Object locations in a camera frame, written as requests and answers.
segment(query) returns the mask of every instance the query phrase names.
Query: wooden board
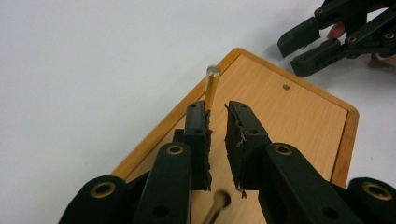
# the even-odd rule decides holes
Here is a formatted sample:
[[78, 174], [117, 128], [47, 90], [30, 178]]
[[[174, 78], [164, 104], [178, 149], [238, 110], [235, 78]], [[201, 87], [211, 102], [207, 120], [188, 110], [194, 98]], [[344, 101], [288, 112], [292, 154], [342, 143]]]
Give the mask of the wooden board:
[[[248, 199], [242, 199], [234, 187], [224, 144], [224, 104], [230, 100], [249, 105], [273, 142], [299, 148], [325, 179], [345, 186], [359, 119], [353, 106], [243, 49], [231, 51], [219, 67], [210, 119], [212, 191], [192, 194], [192, 223], [202, 223], [218, 190], [227, 191], [232, 203], [217, 223], [265, 223], [258, 192], [249, 191]], [[203, 100], [204, 88], [203, 79], [112, 174], [130, 181], [148, 171], [158, 148], [172, 141], [173, 130], [184, 128], [187, 106]]]

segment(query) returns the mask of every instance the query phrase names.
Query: wooden edge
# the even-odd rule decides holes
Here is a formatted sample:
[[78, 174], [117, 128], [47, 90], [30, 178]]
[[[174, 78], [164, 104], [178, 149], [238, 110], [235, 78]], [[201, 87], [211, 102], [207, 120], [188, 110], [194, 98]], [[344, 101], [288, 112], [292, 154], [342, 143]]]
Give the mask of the wooden edge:
[[355, 144], [356, 132], [358, 130], [359, 112], [349, 110], [346, 115], [346, 123], [341, 136], [340, 146], [335, 158], [335, 165], [332, 170], [331, 182], [345, 188], [347, 186], [347, 175], [349, 173], [352, 151]]
[[332, 103], [344, 108], [347, 112], [346, 122], [344, 124], [343, 135], [341, 136], [340, 145], [337, 151], [337, 156], [335, 158], [335, 164], [332, 169], [332, 176], [330, 181], [340, 187], [345, 187], [347, 184], [347, 175], [349, 171], [349, 165], [352, 158], [353, 146], [355, 143], [356, 132], [358, 130], [359, 112], [355, 107], [346, 103], [345, 101], [329, 94], [328, 92], [318, 88], [317, 86], [303, 80], [294, 74], [283, 70], [276, 65], [265, 61], [262, 58], [244, 50], [244, 49], [234, 49], [240, 52], [244, 56], [249, 57], [249, 59], [255, 61], [256, 63], [263, 64], [269, 69], [279, 73], [281, 76], [291, 80], [292, 82], [305, 87], [306, 89], [312, 91], [316, 95], [322, 97], [325, 100], [331, 101]]
[[[237, 50], [231, 51], [218, 67], [223, 73], [240, 55]], [[159, 142], [170, 132], [173, 127], [186, 114], [187, 106], [198, 101], [205, 93], [205, 78], [184, 97], [183, 100], [149, 133], [142, 142], [114, 169], [111, 175], [122, 179], [128, 178], [134, 169], [149, 155]]]
[[[318, 96], [333, 102], [334, 104], [344, 108], [347, 111], [346, 123], [341, 137], [340, 146], [337, 152], [335, 165], [332, 170], [331, 181], [341, 187], [344, 187], [347, 182], [347, 174], [352, 157], [352, 149], [355, 142], [356, 131], [358, 128], [359, 113], [352, 105], [336, 98], [315, 85], [297, 77], [286, 70], [283, 70], [276, 65], [265, 61], [264, 59], [244, 50], [233, 49], [219, 64], [221, 73], [224, 73], [227, 68], [243, 54], [256, 63], [260, 63], [265, 67], [279, 73], [281, 76], [290, 81], [309, 89]], [[114, 176], [126, 179], [134, 169], [147, 157], [147, 155], [154, 149], [157, 144], [170, 132], [178, 121], [185, 115], [186, 108], [189, 104], [199, 100], [205, 93], [205, 79], [186, 95], [186, 97], [151, 131], [151, 133], [143, 139], [142, 142], [116, 167], [111, 173]]]

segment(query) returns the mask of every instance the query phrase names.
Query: white background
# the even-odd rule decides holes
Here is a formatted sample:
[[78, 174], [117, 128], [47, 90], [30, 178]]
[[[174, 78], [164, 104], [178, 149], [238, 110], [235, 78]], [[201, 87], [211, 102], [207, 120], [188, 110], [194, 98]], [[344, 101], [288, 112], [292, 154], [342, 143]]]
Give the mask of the white background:
[[[321, 3], [1, 1], [0, 223], [58, 222], [233, 48], [292, 72], [302, 51], [283, 59], [276, 42]], [[344, 59], [308, 80], [361, 114], [349, 179], [395, 187], [396, 69], [369, 62]]]

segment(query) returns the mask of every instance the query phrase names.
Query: small hole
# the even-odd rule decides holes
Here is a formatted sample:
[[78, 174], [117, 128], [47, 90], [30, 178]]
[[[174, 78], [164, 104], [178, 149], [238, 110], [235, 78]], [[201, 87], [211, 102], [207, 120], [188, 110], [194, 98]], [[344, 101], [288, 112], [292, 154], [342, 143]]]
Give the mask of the small hole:
[[357, 38], [355, 36], [350, 36], [348, 40], [349, 42], [355, 42]]
[[385, 38], [386, 38], [386, 39], [393, 39], [393, 37], [395, 37], [395, 34], [394, 34], [394, 33], [387, 33], [387, 34], [385, 34]]
[[208, 214], [203, 223], [218, 223], [216, 222], [220, 212], [225, 207], [231, 204], [231, 196], [225, 190], [218, 190], [213, 195], [213, 205], [210, 208]]
[[170, 155], [178, 155], [183, 152], [183, 147], [181, 146], [170, 146], [166, 149], [166, 152]]
[[276, 152], [285, 156], [289, 156], [292, 151], [287, 147], [277, 147]]
[[367, 194], [377, 198], [378, 200], [389, 201], [393, 198], [392, 194], [387, 189], [377, 185], [376, 183], [364, 182], [361, 186]]
[[101, 182], [91, 189], [91, 196], [95, 199], [105, 198], [116, 189], [116, 184], [110, 181]]
[[250, 130], [250, 131], [248, 131], [248, 133], [256, 134], [256, 133], [258, 133], [258, 131], [257, 130]]
[[337, 219], [337, 218], [340, 217], [340, 216], [338, 215], [338, 212], [335, 211], [334, 209], [330, 208], [330, 207], [324, 207], [324, 208], [322, 209], [322, 212], [323, 212], [323, 214], [324, 214], [326, 217], [329, 217], [329, 218], [331, 218], [331, 219]]
[[323, 13], [323, 8], [318, 8], [318, 10], [317, 10], [317, 14], [322, 14]]
[[166, 217], [169, 214], [169, 209], [165, 206], [158, 206], [152, 210], [152, 214], [155, 217]]
[[377, 188], [377, 187], [375, 187], [375, 186], [369, 187], [369, 190], [370, 190], [372, 193], [374, 193], [374, 194], [376, 194], [376, 195], [380, 195], [380, 196], [383, 196], [383, 195], [386, 194], [386, 192], [385, 192], [384, 190], [379, 189], [379, 188]]
[[105, 184], [105, 185], [102, 185], [102, 186], [99, 186], [97, 189], [96, 189], [96, 193], [98, 193], [98, 194], [104, 194], [104, 193], [106, 193], [107, 191], [109, 191], [111, 189], [111, 186], [109, 185], [109, 184]]

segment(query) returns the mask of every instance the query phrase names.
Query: wood grain surface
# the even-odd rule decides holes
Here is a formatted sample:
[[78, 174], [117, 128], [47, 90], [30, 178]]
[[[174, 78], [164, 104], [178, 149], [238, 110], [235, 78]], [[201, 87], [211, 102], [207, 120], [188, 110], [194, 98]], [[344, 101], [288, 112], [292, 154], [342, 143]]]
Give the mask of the wood grain surface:
[[[232, 202], [217, 223], [265, 223], [258, 192], [249, 191], [248, 199], [242, 199], [234, 187], [224, 144], [224, 104], [230, 100], [249, 105], [273, 142], [297, 147], [325, 179], [345, 186], [359, 119], [353, 106], [243, 49], [231, 51], [219, 67], [222, 72], [210, 119], [212, 191], [192, 194], [192, 223], [203, 222], [219, 190], [228, 192]], [[112, 175], [130, 181], [148, 171], [159, 147], [172, 141], [173, 130], [184, 128], [187, 106], [203, 100], [204, 88], [203, 79]]]

